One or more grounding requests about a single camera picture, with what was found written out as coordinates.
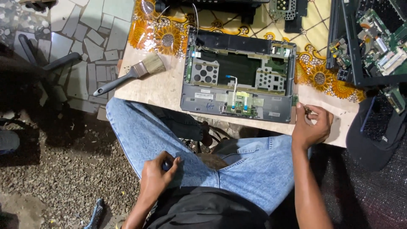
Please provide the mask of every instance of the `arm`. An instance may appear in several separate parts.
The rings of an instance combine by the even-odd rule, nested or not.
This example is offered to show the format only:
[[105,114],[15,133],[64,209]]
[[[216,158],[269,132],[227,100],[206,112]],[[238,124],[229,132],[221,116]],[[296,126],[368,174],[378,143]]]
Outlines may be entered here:
[[[162,169],[162,164],[165,159],[169,159],[173,162],[173,166],[167,172]],[[153,208],[158,197],[175,176],[179,162],[179,157],[174,159],[167,151],[162,151],[157,158],[144,163],[143,171],[141,172],[140,195],[133,210],[123,223],[122,229],[143,228],[147,215]]]
[[323,108],[307,106],[317,113],[309,114],[308,118],[317,120],[317,123],[315,125],[306,123],[304,106],[298,103],[297,122],[291,145],[295,183],[295,212],[301,229],[333,229],[307,156],[307,151],[311,145],[323,142],[328,138],[333,115]]

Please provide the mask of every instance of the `brush bristles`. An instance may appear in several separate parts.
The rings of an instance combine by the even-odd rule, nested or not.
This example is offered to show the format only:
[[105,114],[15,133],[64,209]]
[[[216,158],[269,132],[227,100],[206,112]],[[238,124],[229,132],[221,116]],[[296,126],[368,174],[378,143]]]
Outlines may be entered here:
[[150,74],[165,71],[164,63],[156,53],[149,54],[143,60],[143,64]]

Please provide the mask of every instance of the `hand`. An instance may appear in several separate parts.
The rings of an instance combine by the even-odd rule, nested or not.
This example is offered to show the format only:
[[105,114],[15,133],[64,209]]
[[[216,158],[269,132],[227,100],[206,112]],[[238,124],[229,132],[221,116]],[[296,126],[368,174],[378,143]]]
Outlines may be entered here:
[[307,115],[308,119],[317,120],[315,125],[309,125],[305,121],[305,108],[297,103],[297,122],[293,131],[293,148],[300,147],[302,150],[309,149],[313,144],[321,143],[329,137],[330,127],[333,122],[333,114],[322,107],[307,105],[316,114]]
[[[173,162],[173,166],[167,172],[162,169],[165,159]],[[174,178],[180,161],[180,157],[174,158],[167,151],[162,151],[155,159],[144,162],[140,197],[155,202]]]

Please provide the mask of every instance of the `person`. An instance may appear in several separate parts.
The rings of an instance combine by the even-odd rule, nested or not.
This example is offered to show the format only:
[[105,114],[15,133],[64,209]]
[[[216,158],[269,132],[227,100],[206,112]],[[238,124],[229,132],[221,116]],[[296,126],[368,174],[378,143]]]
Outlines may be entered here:
[[[213,170],[179,139],[205,138],[191,116],[112,98],[107,118],[141,178],[140,194],[122,229],[271,228],[269,215],[294,184],[299,227],[333,228],[309,166],[310,147],[328,138],[333,115],[306,106],[314,113],[306,114],[297,103],[292,136],[221,141],[213,153],[229,166]],[[165,160],[173,163],[167,172]]]

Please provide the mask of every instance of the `sunflower pattern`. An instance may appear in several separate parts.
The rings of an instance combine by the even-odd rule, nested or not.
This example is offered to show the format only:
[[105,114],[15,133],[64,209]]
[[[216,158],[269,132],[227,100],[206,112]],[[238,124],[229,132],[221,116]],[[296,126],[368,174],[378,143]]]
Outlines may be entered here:
[[[128,38],[129,44],[133,48],[174,55],[180,59],[184,58],[188,44],[188,29],[196,26],[194,14],[184,10],[187,9],[180,7],[176,13],[173,10],[169,16],[166,14],[160,16],[155,11],[155,0],[136,0]],[[255,33],[250,25],[240,24],[240,26],[236,26],[239,23],[234,22],[234,26],[230,26],[231,21],[237,16],[233,19],[226,17],[227,19],[222,20],[217,18],[214,12],[210,13],[214,15],[215,19],[210,22],[203,20],[200,16],[199,30],[267,40],[276,40],[278,36],[281,41],[290,41],[289,38],[282,36],[279,30],[276,30],[278,21],[274,19],[271,19],[267,27]],[[298,46],[297,51],[294,78],[296,84],[308,85],[321,93],[350,102],[361,102],[366,98],[362,89],[337,80],[337,72],[325,68],[326,58],[321,55],[321,50],[317,50],[312,44],[306,44],[303,47]]]

